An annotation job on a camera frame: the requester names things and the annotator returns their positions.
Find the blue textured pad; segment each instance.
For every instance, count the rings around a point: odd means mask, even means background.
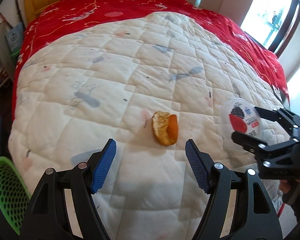
[[[200,152],[195,149],[191,141],[188,140],[186,142],[186,156],[199,188],[203,189],[204,192],[207,193],[210,190],[208,172],[202,164],[199,154]]]
[[[93,172],[92,185],[90,187],[93,193],[96,193],[103,187],[116,151],[117,145],[115,140],[112,140],[108,147],[103,149],[103,155]]]

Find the white quilted blanket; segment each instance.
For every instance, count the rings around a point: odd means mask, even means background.
[[[244,171],[254,156],[223,143],[222,105],[240,96],[259,107],[281,106],[230,46],[171,12],[56,40],[26,62],[17,96],[9,150],[30,192],[46,168],[71,169],[115,139],[116,157],[93,199],[109,236],[119,240],[191,239],[208,196],[194,179],[185,142],[192,138],[214,161]],[[153,137],[150,120],[158,110],[178,117],[173,146]],[[270,144],[288,139],[278,124],[263,120],[262,126]],[[277,182],[266,185],[279,204]]]

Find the metal screw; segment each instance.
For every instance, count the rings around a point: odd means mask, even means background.
[[[270,167],[270,165],[271,165],[270,162],[267,162],[267,161],[264,161],[264,162],[263,162],[263,166]]]
[[[53,173],[53,168],[47,168],[46,169],[46,174],[50,175]]]
[[[223,165],[221,163],[215,163],[214,167],[218,170],[221,170],[223,168]]]
[[[256,174],[255,170],[253,170],[253,169],[248,169],[248,173],[250,175],[255,175]]]
[[[87,163],[79,163],[78,164],[78,168],[82,169],[82,170],[85,169],[87,166],[88,166]]]

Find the bed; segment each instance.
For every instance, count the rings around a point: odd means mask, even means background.
[[[109,138],[117,154],[93,200],[111,239],[191,239],[208,196],[185,156],[192,138],[228,168],[256,169],[226,142],[223,104],[240,97],[267,109],[287,93],[276,56],[230,19],[185,0],[25,0],[28,26],[13,91],[13,162],[30,192],[45,169],[72,168]],[[176,114],[179,138],[165,147],[151,116]],[[269,144],[289,137],[262,120]],[[264,181],[278,210],[277,181]],[[231,225],[234,197],[224,234]],[[71,193],[72,230],[80,236]]]

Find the green basket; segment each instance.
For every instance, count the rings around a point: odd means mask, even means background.
[[[28,193],[12,161],[0,157],[0,209],[19,235],[31,195]]]

